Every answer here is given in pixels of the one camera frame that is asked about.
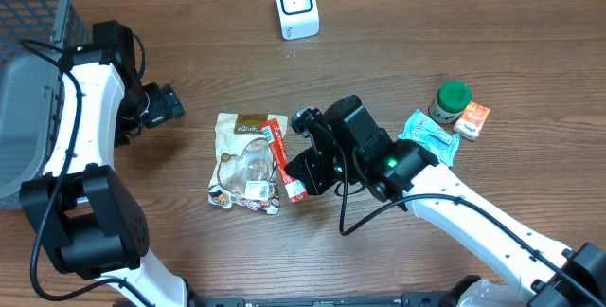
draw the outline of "small jar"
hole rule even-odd
[[[429,115],[438,123],[453,123],[472,101],[472,90],[462,81],[447,81],[429,104]]]

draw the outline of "snack bag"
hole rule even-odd
[[[261,124],[271,118],[287,130],[284,116],[219,114],[215,126],[217,165],[208,184],[210,204],[222,208],[235,204],[277,214],[276,162],[261,130]]]
[[[435,154],[439,161],[448,167],[453,166],[456,150],[461,137],[458,134],[450,135],[435,121],[424,115],[419,109],[408,118],[404,124],[399,139],[411,139]]]

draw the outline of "light blue wrapper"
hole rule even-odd
[[[437,156],[439,161],[452,167],[458,144],[459,134],[450,135],[435,121],[424,115],[419,109],[404,124],[400,139],[410,139]]]

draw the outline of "mesh basket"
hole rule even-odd
[[[20,38],[58,47],[90,40],[70,0],[0,0],[0,66],[26,52]]]
[[[21,38],[57,47],[90,41],[70,0],[0,0],[0,209],[18,208],[21,183],[42,171],[62,109],[58,69],[28,55]]]

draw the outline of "red snack stick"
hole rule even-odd
[[[292,178],[286,174],[284,167],[288,164],[288,157],[286,156],[286,149],[284,148],[284,139],[282,138],[282,131],[280,130],[280,124],[277,119],[272,118],[269,121],[265,121],[261,124],[261,130],[269,143],[269,148],[272,150],[274,160],[277,163],[277,169],[280,171],[280,176],[286,187],[286,193],[291,200],[291,203],[298,202],[305,197],[309,196],[305,190],[305,185],[299,180]]]

